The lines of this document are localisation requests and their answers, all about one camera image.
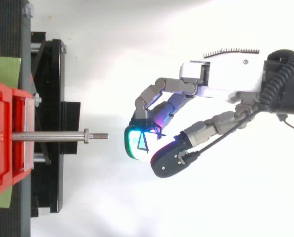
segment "serrated edge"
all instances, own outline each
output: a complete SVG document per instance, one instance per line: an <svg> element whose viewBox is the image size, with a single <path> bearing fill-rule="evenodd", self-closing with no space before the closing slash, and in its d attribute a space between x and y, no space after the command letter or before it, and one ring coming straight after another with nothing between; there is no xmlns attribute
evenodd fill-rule
<svg viewBox="0 0 294 237"><path fill-rule="evenodd" d="M212 56L215 56L215 55L219 55L219 54L221 54L221 51L220 50L217 50L217 51L205 53L205 54L203 54L203 57L204 58L209 58L209 57L212 57Z"/></svg>
<svg viewBox="0 0 294 237"><path fill-rule="evenodd" d="M220 51L221 53L239 53L240 49L239 48L223 48Z"/></svg>
<svg viewBox="0 0 294 237"><path fill-rule="evenodd" d="M209 58L213 57L219 54L223 53L254 53L254 54L259 54L260 50L259 49L247 49L247 48L222 48L217 51L209 52L203 54L204 58Z"/></svg>
<svg viewBox="0 0 294 237"><path fill-rule="evenodd" d="M259 54L260 50L259 49L247 49L247 48L242 48L240 50L241 53L255 53L255 54Z"/></svg>

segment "cable connector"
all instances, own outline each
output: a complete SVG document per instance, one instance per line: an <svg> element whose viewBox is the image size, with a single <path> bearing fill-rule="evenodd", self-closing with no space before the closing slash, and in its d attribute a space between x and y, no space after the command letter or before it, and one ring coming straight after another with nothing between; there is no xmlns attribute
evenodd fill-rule
<svg viewBox="0 0 294 237"><path fill-rule="evenodd" d="M283 122L288 118L288 115L286 114L276 114L276 116L279 118L280 122Z"/></svg>

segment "black metal bracket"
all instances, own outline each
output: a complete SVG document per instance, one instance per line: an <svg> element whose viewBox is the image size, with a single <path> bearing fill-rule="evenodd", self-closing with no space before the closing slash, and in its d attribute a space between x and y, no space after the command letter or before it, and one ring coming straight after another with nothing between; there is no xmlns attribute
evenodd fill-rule
<svg viewBox="0 0 294 237"><path fill-rule="evenodd" d="M41 131L78 131L79 102L64 101L64 43L45 40L45 33L32 32L31 42L40 43L32 52L32 76L42 102L36 108L36 129ZM39 207L50 207L51 213L62 208L63 155L76 154L77 142L35 143L35 153L43 153L49 162L35 163L31 176L31 217L38 217Z"/></svg>

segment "bolt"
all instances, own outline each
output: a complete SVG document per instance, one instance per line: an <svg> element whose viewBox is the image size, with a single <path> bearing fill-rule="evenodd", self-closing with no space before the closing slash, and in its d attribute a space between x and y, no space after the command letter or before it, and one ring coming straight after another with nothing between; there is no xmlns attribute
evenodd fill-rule
<svg viewBox="0 0 294 237"><path fill-rule="evenodd" d="M61 46L61 51L63 54L67 54L68 53L68 47L66 45Z"/></svg>
<svg viewBox="0 0 294 237"><path fill-rule="evenodd" d="M33 18L35 14L35 9L34 9L34 5L32 5L31 3L27 3L25 4L24 8L23 8L23 15L26 18Z"/></svg>
<svg viewBox="0 0 294 237"><path fill-rule="evenodd" d="M90 133L89 139L108 139L108 133Z"/></svg>
<svg viewBox="0 0 294 237"><path fill-rule="evenodd" d="M36 94L34 95L34 100L35 100L35 106L36 106L36 107L38 107L39 104L42 102L42 98L39 97L39 94L38 94L38 93L36 93Z"/></svg>

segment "metal rod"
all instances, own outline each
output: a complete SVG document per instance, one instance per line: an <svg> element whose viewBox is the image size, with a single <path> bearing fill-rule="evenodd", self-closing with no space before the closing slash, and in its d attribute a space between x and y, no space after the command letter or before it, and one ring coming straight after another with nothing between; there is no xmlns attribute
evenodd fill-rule
<svg viewBox="0 0 294 237"><path fill-rule="evenodd" d="M84 141L88 143L90 139L108 139L107 133L84 132L15 132L12 134L13 141L26 142L75 142Z"/></svg>
<svg viewBox="0 0 294 237"><path fill-rule="evenodd" d="M34 154L34 163L45 163L46 160L43 156L43 153L35 153Z"/></svg>
<svg viewBox="0 0 294 237"><path fill-rule="evenodd" d="M31 43L30 44L30 51L32 53L38 53L40 46L41 46L41 43Z"/></svg>

